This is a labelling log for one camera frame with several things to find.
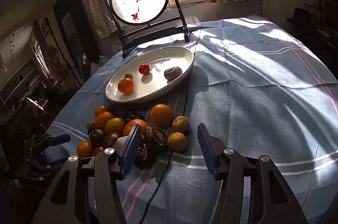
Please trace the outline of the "large mandarin orange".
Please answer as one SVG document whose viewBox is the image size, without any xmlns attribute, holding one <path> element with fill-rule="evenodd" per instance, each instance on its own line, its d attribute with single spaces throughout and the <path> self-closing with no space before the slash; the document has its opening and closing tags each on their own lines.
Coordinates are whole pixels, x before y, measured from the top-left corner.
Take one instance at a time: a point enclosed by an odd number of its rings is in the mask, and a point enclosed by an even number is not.
<svg viewBox="0 0 338 224">
<path fill-rule="evenodd" d="M 134 87 L 135 84 L 131 78 L 124 78 L 117 85 L 117 89 L 123 94 L 131 94 L 134 91 Z"/>
</svg>

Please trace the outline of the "orange fruit upper left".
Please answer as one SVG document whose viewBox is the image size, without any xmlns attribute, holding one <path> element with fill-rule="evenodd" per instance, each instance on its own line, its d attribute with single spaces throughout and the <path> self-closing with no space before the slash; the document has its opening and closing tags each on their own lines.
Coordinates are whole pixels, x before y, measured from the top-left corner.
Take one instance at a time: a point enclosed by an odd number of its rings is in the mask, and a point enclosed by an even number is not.
<svg viewBox="0 0 338 224">
<path fill-rule="evenodd" d="M 97 117 L 99 114 L 103 113 L 104 111 L 107 111 L 107 107 L 104 105 L 99 105 L 95 111 L 94 111 L 94 116 Z"/>
</svg>

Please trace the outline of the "dark red plum right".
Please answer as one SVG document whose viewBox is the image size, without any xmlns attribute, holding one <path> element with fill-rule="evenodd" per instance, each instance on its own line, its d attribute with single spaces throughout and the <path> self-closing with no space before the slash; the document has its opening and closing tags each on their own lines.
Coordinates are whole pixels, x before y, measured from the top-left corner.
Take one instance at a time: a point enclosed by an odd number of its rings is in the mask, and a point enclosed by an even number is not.
<svg viewBox="0 0 338 224">
<path fill-rule="evenodd" d="M 119 139 L 118 134 L 115 133 L 107 134 L 102 143 L 103 148 L 113 147 L 118 139 Z"/>
</svg>

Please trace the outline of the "small brown longan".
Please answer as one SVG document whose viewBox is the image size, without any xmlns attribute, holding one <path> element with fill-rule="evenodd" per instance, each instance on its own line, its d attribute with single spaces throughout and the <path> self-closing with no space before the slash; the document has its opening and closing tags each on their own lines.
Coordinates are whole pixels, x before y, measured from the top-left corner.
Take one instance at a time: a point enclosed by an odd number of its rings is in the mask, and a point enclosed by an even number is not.
<svg viewBox="0 0 338 224">
<path fill-rule="evenodd" d="M 133 79 L 134 76 L 131 73 L 126 73 L 125 76 L 124 76 L 124 78 L 126 78 L 126 79 Z"/>
</svg>

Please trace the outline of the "smooth orange fruit front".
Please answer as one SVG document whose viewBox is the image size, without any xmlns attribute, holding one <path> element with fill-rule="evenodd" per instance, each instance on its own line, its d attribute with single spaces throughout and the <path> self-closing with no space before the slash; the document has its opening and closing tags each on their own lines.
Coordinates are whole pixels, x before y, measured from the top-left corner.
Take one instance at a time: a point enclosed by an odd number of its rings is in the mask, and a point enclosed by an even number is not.
<svg viewBox="0 0 338 224">
<path fill-rule="evenodd" d="M 77 145 L 77 156 L 80 159 L 88 158 L 92 154 L 92 145 L 89 141 L 80 142 Z"/>
</svg>

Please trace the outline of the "small orange top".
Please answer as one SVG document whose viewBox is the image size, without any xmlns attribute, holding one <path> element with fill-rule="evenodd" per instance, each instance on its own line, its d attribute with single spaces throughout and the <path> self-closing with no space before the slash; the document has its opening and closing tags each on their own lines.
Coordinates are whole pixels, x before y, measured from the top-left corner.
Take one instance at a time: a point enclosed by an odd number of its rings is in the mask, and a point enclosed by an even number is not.
<svg viewBox="0 0 338 224">
<path fill-rule="evenodd" d="M 150 111 L 152 123 L 161 128 L 171 127 L 174 121 L 174 112 L 172 108 L 165 104 L 157 104 Z"/>
</svg>

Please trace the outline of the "round painted screen black stand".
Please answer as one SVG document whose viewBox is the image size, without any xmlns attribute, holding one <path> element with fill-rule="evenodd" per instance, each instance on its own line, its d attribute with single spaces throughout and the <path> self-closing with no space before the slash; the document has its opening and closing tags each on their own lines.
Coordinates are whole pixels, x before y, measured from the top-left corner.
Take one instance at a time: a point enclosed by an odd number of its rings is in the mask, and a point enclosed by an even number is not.
<svg viewBox="0 0 338 224">
<path fill-rule="evenodd" d="M 137 46 L 189 30 L 179 0 L 104 0 L 125 59 Z"/>
</svg>

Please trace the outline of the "brown wrinkled fruit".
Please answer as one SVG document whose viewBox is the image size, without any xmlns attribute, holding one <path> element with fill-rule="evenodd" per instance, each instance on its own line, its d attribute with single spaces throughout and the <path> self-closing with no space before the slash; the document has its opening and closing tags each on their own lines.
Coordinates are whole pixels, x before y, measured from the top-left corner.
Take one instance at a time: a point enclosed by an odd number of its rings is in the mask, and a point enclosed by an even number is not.
<svg viewBox="0 0 338 224">
<path fill-rule="evenodd" d="M 182 69 L 180 67 L 172 67 L 164 71 L 164 77 L 167 80 L 174 80 L 181 74 L 182 74 Z"/>
</svg>

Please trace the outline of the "blue striped tablecloth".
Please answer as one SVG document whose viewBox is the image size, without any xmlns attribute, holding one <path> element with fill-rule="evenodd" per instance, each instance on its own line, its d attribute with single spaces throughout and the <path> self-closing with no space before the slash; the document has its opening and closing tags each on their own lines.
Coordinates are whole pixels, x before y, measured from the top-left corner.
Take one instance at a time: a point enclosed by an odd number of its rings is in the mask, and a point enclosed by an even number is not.
<svg viewBox="0 0 338 224">
<path fill-rule="evenodd" d="M 76 153 L 94 110 L 107 105 L 105 87 L 118 69 L 170 45 L 194 52 L 188 79 L 158 99 L 190 120 L 188 148 L 134 167 L 118 183 L 128 223 L 210 223 L 221 184 L 208 173 L 196 131 L 241 155 L 268 155 L 293 190 L 309 223 L 318 223 L 337 196 L 337 79 L 308 49 L 258 17 L 201 22 L 190 43 L 181 35 L 115 55 L 73 96 L 48 129 L 71 141 L 50 159 Z"/>
</svg>

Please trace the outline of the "white oval plate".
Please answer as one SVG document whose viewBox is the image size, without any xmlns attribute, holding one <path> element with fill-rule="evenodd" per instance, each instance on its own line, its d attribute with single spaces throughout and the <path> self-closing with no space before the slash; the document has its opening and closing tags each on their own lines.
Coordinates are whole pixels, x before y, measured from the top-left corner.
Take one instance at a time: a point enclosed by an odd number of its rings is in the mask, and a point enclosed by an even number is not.
<svg viewBox="0 0 338 224">
<path fill-rule="evenodd" d="M 138 56 L 118 70 L 107 83 L 105 95 L 114 103 L 143 103 L 158 98 L 180 85 L 190 73 L 194 63 L 194 53 L 185 47 L 165 47 Z M 150 73 L 142 75 L 139 66 L 148 64 Z M 182 74 L 174 80 L 167 80 L 164 71 L 180 67 Z M 123 94 L 117 89 L 118 83 L 126 73 L 134 78 L 134 91 Z"/>
</svg>

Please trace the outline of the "dark wrinkled passion fruit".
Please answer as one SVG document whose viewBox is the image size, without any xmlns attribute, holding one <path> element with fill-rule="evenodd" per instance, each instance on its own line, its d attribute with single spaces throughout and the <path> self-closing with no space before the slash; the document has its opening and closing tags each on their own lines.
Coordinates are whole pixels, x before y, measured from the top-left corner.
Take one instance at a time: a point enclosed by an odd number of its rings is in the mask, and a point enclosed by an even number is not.
<svg viewBox="0 0 338 224">
<path fill-rule="evenodd" d="M 150 153 L 164 153 L 168 150 L 167 138 L 156 126 L 148 126 L 143 133 L 143 143 Z"/>
</svg>

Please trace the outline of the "small yellow fruit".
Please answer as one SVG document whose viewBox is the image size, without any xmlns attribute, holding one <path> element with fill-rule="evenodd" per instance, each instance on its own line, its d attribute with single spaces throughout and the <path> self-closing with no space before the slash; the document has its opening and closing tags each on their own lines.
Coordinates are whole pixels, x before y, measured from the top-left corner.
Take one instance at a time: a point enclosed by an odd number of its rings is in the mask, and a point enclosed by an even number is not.
<svg viewBox="0 0 338 224">
<path fill-rule="evenodd" d="M 188 147 L 188 140 L 186 136 L 182 133 L 172 133 L 168 139 L 167 143 L 170 150 L 174 151 L 183 151 Z"/>
<path fill-rule="evenodd" d="M 172 123 L 172 129 L 175 133 L 187 134 L 190 129 L 190 121 L 185 116 L 178 116 Z"/>
</svg>

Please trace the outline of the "bumpy large orange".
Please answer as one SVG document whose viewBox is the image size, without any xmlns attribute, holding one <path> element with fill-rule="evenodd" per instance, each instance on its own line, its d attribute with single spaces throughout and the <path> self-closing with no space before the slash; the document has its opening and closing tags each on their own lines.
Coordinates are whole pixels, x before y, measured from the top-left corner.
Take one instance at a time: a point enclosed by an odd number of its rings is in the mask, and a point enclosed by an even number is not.
<svg viewBox="0 0 338 224">
<path fill-rule="evenodd" d="M 96 117 L 94 123 L 96 128 L 103 130 L 108 121 L 113 119 L 113 114 L 109 111 L 103 111 Z"/>
</svg>

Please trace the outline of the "dark red plum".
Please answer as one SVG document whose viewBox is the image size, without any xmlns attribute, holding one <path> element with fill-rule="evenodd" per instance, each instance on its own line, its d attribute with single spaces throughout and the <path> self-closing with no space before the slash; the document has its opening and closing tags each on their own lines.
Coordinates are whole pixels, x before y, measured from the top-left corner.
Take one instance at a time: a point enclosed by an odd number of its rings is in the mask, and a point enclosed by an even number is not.
<svg viewBox="0 0 338 224">
<path fill-rule="evenodd" d="M 100 146 L 104 138 L 105 138 L 104 131 L 98 128 L 92 129 L 89 135 L 89 140 L 93 147 Z"/>
<path fill-rule="evenodd" d="M 118 134 L 115 133 L 107 134 L 102 143 L 103 148 L 113 147 L 118 139 L 119 139 Z"/>
</svg>

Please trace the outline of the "red cherry tomato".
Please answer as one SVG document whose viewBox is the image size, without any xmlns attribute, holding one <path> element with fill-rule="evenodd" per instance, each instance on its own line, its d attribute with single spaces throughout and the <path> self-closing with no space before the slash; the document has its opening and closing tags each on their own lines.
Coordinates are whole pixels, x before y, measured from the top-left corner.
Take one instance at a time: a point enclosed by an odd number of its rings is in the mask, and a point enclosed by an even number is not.
<svg viewBox="0 0 338 224">
<path fill-rule="evenodd" d="M 150 66 L 148 64 L 141 64 L 138 70 L 140 74 L 148 75 L 150 73 Z"/>
<path fill-rule="evenodd" d="M 102 152 L 104 148 L 102 146 L 98 146 L 93 151 L 93 156 L 97 156 L 100 152 Z"/>
</svg>

